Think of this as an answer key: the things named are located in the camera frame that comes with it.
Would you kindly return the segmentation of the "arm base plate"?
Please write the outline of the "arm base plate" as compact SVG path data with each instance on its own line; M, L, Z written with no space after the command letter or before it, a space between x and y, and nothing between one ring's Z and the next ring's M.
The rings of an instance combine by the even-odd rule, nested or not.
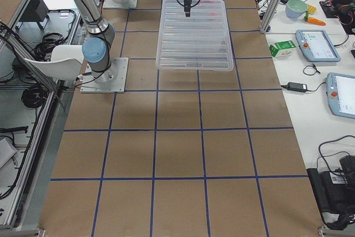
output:
M104 0L104 9L136 9L138 0Z
M129 58L111 58L111 66L102 75L92 72L87 63L85 75L80 83L81 93L124 93L126 85L126 75L128 71Z

